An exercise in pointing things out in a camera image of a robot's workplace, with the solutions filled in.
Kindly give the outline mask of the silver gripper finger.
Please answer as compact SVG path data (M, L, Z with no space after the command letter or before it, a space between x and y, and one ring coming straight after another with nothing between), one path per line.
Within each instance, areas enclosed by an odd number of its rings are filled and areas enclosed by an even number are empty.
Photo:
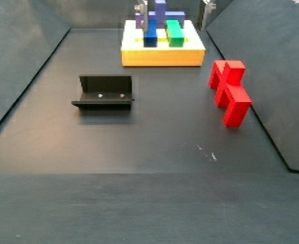
M141 29L149 30L149 2L147 0L137 0L137 4L133 7L134 11L141 15Z
M203 30L210 22L210 16L216 10L216 0L202 0L203 3L203 13L202 13L202 23L201 29Z

